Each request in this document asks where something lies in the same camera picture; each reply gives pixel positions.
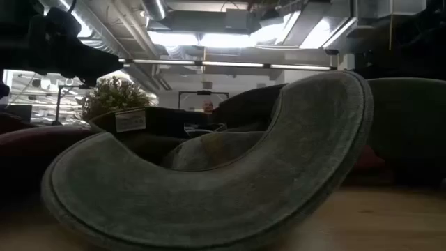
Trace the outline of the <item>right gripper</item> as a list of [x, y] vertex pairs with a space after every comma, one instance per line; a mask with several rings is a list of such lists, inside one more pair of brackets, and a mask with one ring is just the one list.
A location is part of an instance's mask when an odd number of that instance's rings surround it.
[[419, 54], [412, 49], [374, 50], [365, 53], [365, 77], [421, 77], [424, 74]]

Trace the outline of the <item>long ceiling light bar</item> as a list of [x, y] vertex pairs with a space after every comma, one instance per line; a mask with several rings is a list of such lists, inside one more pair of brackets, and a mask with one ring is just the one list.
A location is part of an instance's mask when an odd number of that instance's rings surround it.
[[228, 61], [187, 61], [187, 60], [162, 60], [162, 59], [119, 59], [123, 64], [151, 64], [167, 66], [217, 66], [232, 68], [262, 68], [275, 70], [309, 70], [309, 71], [330, 71], [335, 70], [333, 66], [311, 66], [278, 63], [248, 63], [248, 62], [228, 62]]

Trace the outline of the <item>light grey baseball cap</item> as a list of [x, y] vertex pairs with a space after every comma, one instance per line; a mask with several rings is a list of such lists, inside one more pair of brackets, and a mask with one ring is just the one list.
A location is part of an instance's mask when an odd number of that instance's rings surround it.
[[332, 71], [284, 85], [263, 131], [190, 139], [156, 165], [113, 134], [59, 154], [41, 182], [48, 211], [116, 251], [250, 251], [291, 231], [340, 186], [374, 116], [368, 81]]

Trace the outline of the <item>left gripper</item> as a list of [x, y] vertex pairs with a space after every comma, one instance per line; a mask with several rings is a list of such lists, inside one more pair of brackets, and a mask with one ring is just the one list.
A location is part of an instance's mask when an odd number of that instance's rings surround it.
[[100, 49], [98, 40], [82, 44], [77, 38], [81, 30], [69, 10], [52, 7], [46, 15], [36, 15], [36, 68], [81, 69], [82, 60], [88, 73], [112, 73], [123, 68], [118, 56]]

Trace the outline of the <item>green potted plant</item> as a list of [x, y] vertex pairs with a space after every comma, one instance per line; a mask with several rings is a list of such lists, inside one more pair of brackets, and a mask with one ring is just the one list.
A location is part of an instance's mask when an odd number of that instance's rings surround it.
[[89, 121], [107, 112], [152, 104], [146, 93], [133, 81], [113, 76], [99, 79], [96, 86], [81, 99], [80, 105], [81, 119]]

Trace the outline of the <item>grey ceiling equipment box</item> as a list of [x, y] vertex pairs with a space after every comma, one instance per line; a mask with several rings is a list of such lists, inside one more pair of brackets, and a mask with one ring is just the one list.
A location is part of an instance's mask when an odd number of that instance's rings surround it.
[[226, 9], [224, 28], [234, 33], [252, 33], [261, 25], [255, 15], [247, 10]]

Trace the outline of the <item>black metal stand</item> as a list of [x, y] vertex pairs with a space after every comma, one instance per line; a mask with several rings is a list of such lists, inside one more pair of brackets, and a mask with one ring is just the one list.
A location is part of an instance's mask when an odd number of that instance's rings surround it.
[[59, 85], [58, 86], [58, 93], [57, 93], [57, 101], [56, 101], [56, 114], [55, 114], [55, 120], [52, 122], [52, 125], [59, 125], [59, 114], [60, 114], [60, 108], [61, 108], [61, 99], [64, 96], [62, 94], [62, 89], [67, 88], [66, 93], [68, 93], [69, 91], [71, 91], [72, 89], [91, 89], [91, 87], [85, 85], [85, 84], [81, 84], [81, 85]]

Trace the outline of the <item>corrugated silver air duct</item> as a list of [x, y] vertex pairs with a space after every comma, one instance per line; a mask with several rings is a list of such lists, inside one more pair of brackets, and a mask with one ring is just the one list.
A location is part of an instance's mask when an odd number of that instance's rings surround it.
[[[39, 0], [44, 5], [47, 14], [51, 7], [68, 10], [74, 0]], [[120, 58], [127, 58], [130, 53], [114, 37], [111, 31], [100, 21], [99, 17], [87, 5], [87, 0], [76, 0], [72, 16], [81, 24], [81, 31], [77, 37], [82, 43], [96, 49], [115, 54]]]

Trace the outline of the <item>black rectangular frame stand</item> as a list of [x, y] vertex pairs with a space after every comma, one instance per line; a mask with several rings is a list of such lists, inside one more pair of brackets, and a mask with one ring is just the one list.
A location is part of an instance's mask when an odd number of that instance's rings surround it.
[[217, 92], [217, 91], [209, 91], [209, 90], [201, 90], [201, 91], [179, 91], [178, 92], [178, 109], [180, 109], [181, 106], [181, 96], [183, 94], [196, 94], [198, 96], [210, 96], [212, 94], [215, 95], [224, 95], [226, 96], [226, 99], [230, 98], [230, 95], [228, 92]]

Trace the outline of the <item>smooth silver air duct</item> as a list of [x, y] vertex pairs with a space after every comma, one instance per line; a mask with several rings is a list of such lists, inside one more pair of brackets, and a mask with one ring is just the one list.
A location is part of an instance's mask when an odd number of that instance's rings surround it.
[[141, 4], [152, 20], [163, 20], [167, 16], [168, 7], [164, 0], [141, 0]]

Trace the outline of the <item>dark grey-green baseball cap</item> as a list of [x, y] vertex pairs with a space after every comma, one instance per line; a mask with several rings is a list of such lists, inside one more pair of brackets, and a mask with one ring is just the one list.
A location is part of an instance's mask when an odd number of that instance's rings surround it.
[[399, 185], [446, 181], [446, 81], [388, 77], [368, 81], [374, 98], [369, 145]]

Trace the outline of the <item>black computer monitor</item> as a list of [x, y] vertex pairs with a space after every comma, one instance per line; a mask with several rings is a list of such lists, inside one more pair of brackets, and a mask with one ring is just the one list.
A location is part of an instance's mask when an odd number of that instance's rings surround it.
[[0, 112], [18, 116], [24, 121], [30, 122], [33, 107], [31, 105], [7, 105], [0, 104]]

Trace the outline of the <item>maroon baseball cap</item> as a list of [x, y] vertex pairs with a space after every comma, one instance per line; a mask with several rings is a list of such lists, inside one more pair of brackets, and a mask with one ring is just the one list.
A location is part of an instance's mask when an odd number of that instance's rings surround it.
[[369, 172], [377, 172], [385, 169], [385, 161], [384, 159], [378, 157], [375, 151], [369, 146], [366, 145], [356, 160], [353, 172], [355, 173], [369, 173]]
[[0, 113], [0, 203], [36, 192], [53, 159], [93, 134], [80, 126], [39, 126]]

